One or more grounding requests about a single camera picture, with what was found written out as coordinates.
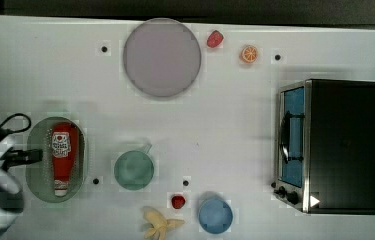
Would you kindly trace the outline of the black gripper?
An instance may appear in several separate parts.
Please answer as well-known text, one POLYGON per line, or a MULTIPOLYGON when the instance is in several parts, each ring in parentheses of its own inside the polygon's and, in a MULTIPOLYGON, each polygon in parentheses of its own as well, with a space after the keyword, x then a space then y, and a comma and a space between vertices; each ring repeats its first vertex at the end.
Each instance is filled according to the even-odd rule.
POLYGON ((0 163, 1 168, 8 171, 12 167, 34 164, 43 160, 42 149, 19 150, 15 148, 16 140, 12 132, 0 128, 0 163))

